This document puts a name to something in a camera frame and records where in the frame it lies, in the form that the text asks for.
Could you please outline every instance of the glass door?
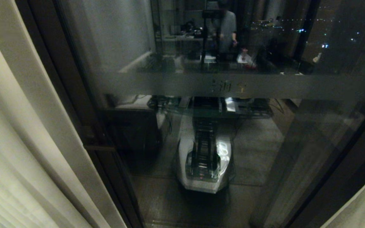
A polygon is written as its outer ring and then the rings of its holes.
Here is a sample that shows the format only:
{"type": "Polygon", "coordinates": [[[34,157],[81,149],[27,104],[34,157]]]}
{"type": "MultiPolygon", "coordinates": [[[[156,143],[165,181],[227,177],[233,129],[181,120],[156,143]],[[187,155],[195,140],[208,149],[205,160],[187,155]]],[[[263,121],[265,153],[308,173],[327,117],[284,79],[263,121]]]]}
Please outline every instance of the glass door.
{"type": "Polygon", "coordinates": [[[365,1],[29,7],[85,83],[63,82],[87,90],[88,148],[130,227],[290,226],[365,128],[365,1]]]}

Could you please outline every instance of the gray t-shirt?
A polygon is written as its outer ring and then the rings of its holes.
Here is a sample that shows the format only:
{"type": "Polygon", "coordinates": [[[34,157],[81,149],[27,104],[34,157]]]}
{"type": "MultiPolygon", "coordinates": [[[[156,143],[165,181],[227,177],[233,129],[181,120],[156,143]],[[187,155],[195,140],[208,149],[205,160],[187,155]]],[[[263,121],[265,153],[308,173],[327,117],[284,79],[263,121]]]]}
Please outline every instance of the gray t-shirt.
{"type": "Polygon", "coordinates": [[[232,45],[232,33],[236,32],[236,15],[230,11],[227,11],[222,19],[222,25],[220,20],[213,21],[214,32],[218,28],[221,28],[222,38],[219,42],[219,52],[228,52],[232,45]]]}

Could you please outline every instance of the glass panel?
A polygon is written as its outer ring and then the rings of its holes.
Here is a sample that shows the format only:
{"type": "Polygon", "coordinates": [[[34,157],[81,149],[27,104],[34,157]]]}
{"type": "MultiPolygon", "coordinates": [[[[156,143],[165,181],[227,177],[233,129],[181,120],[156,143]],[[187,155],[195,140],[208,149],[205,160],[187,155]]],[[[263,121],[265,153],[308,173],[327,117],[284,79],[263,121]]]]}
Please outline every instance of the glass panel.
{"type": "Polygon", "coordinates": [[[365,1],[58,1],[148,227],[284,226],[365,120],[365,1]]]}

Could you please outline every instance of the floor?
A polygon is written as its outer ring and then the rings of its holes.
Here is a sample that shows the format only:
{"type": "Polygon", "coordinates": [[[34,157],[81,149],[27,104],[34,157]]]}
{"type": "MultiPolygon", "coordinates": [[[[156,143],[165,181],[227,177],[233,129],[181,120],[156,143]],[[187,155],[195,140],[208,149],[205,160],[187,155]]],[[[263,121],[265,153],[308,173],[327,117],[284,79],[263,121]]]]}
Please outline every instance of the floor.
{"type": "MultiPolygon", "coordinates": [[[[284,103],[281,105],[289,115],[288,107],[284,103]]],[[[286,120],[283,118],[285,114],[275,112],[276,116],[282,115],[281,119],[286,120]]],[[[174,175],[172,160],[177,150],[179,131],[190,122],[184,121],[184,118],[172,117],[172,132],[156,157],[129,163],[146,226],[249,227],[261,187],[284,140],[279,124],[273,118],[251,119],[242,123],[234,138],[236,176],[227,188],[209,194],[184,189],[174,175]]]]}

